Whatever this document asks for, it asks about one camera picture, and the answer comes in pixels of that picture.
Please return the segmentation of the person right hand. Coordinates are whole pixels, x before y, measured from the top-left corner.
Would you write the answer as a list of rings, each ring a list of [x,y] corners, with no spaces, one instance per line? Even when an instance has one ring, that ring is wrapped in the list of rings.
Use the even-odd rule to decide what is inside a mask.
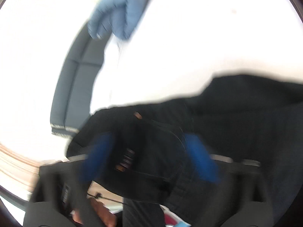
[[[117,225],[116,216],[111,213],[102,202],[99,202],[94,198],[90,198],[90,203],[97,215],[107,227],[115,227]]]

